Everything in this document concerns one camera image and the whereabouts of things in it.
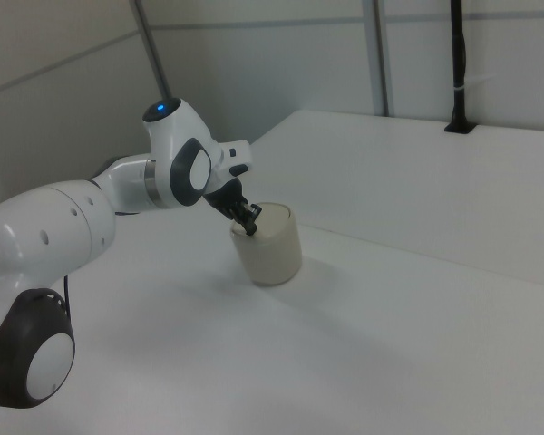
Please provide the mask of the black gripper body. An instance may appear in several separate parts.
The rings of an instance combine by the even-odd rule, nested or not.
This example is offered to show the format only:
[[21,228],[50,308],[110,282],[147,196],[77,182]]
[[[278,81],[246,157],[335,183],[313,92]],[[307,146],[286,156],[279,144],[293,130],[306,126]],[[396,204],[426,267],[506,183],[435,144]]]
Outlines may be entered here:
[[245,221],[247,219],[245,205],[248,202],[243,197],[242,184],[239,179],[228,181],[221,188],[204,194],[203,198],[229,220]]

